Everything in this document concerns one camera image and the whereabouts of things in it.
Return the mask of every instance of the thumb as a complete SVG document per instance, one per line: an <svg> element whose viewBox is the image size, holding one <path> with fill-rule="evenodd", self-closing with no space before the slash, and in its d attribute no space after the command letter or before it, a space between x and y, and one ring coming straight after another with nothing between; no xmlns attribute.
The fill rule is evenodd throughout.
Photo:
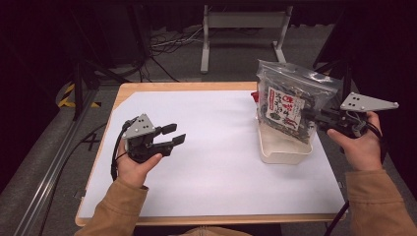
<svg viewBox="0 0 417 236"><path fill-rule="evenodd" d="M147 161L141 164L146 172L150 172L160 161L162 160L162 154L157 153L149 158Z"/></svg>
<svg viewBox="0 0 417 236"><path fill-rule="evenodd" d="M328 130L328 136L344 149L347 149L350 145L351 139L334 129Z"/></svg>

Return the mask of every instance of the person's right hand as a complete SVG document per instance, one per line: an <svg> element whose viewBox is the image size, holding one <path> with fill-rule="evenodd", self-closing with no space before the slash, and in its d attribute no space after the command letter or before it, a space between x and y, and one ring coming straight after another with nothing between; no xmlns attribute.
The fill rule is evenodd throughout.
<svg viewBox="0 0 417 236"><path fill-rule="evenodd" d="M367 117L368 122L375 125L381 132L380 119L377 113L367 112ZM353 169L363 171L383 168L380 140L372 131L368 130L365 135L358 139L350 139L333 129L328 130L328 135L344 149L347 160Z"/></svg>

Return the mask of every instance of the metal frame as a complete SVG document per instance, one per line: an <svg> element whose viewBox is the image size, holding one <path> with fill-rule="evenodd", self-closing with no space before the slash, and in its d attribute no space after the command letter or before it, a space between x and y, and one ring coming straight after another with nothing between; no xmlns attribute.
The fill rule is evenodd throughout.
<svg viewBox="0 0 417 236"><path fill-rule="evenodd" d="M89 90L86 95L84 102L84 107L89 107L93 102L97 90ZM88 109L84 109L77 120L73 121L71 124L61 147L58 149L55 157L53 158L51 165L49 166L45 176L39 184L39 187L34 194L33 199L30 202L24 217L19 223L18 228L15 231L16 236L18 235L30 235L30 230L32 229L40 211L42 210L43 205L45 204L49 194L55 184L57 184L58 174L60 169L64 166L67 155L69 154L70 144L80 128Z"/></svg>
<svg viewBox="0 0 417 236"><path fill-rule="evenodd" d="M278 62L286 62L282 52L282 44L291 18L292 7L285 12L210 12L205 5L203 30L204 43L201 72L209 72L209 28L278 28L278 41L273 41Z"/></svg>

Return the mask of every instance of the white container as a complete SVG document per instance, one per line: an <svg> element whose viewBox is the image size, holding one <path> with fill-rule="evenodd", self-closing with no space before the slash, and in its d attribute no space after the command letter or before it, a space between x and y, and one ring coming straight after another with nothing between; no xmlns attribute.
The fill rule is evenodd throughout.
<svg viewBox="0 0 417 236"><path fill-rule="evenodd" d="M261 159L268 164L298 164L313 150L312 139L306 145L264 123L259 123L259 137Z"/></svg>

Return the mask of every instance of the person's left hand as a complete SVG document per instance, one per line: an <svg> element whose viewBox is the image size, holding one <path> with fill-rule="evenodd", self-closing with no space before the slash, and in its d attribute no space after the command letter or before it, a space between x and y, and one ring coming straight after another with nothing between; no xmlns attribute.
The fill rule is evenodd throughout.
<svg viewBox="0 0 417 236"><path fill-rule="evenodd" d="M123 154L117 159L117 171L119 177L127 184L134 187L141 188L144 186L148 173L160 162L162 154L158 153L151 157L146 162L139 164L128 156L125 150L125 142L122 139L120 141L119 148L117 150L118 155Z"/></svg>

